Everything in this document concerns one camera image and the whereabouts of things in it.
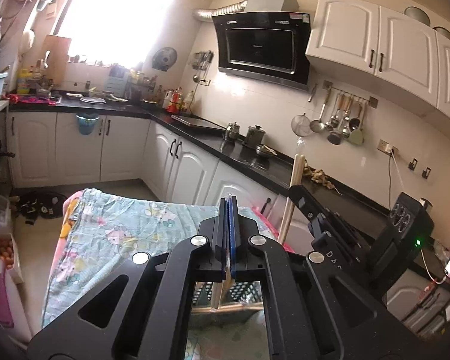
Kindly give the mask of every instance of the blue trash bin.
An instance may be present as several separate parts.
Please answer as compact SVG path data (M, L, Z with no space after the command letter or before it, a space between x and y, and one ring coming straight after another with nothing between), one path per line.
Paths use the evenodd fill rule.
M100 119L99 114L77 114L78 131L81 135L90 135Z

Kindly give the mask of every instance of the cutting board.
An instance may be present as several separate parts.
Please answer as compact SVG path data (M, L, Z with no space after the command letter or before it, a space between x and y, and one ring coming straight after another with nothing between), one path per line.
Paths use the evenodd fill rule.
M48 64L45 75L48 80L53 80L54 86L59 86L65 76L65 68L68 62L68 49L70 48L71 41L71 38L47 35L42 44L40 56Z

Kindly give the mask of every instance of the window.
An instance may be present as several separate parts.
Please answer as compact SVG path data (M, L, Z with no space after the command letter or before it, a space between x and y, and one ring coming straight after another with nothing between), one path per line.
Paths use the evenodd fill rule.
M143 61L171 0L69 0L55 34L71 38L68 54L88 64L132 67Z

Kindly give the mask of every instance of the countertop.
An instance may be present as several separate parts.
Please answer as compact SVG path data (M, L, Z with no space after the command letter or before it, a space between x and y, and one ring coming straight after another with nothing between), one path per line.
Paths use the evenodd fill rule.
M57 105L16 103L10 105L10 112L84 112L151 119L218 157L224 163L272 192L283 196L287 195L292 174L292 160L290 158L259 159L255 150L243 146L240 142L226 142L222 139L220 133L187 127L172 119L168 112L152 104L129 104L112 101L107 101L104 104L91 104L63 95L61 103ZM357 228L367 241L373 242L385 227L388 209L337 180L331 179L331 181L336 185L340 194L335 190L328 190L308 178L304 178L302 184L320 204L333 212L338 212L349 224ZM443 267L435 256L431 245L424 247L424 254L430 272L440 280L443 277ZM410 269L428 279L421 254L410 265ZM450 290L450 282L444 283L443 286Z

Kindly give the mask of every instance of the floor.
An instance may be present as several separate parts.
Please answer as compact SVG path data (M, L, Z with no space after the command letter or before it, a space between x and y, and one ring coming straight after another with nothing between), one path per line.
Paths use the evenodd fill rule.
M141 180L112 181L44 189L52 189L68 197L84 188L97 188L103 192L127 198L157 200ZM33 335L41 327L42 305L47 289L48 274L56 243L59 239L62 220L63 218L42 219L39 217L34 225L27 225L25 218L20 215L15 221L13 235L19 251L19 261L24 280L24 283L19 285L19 291Z

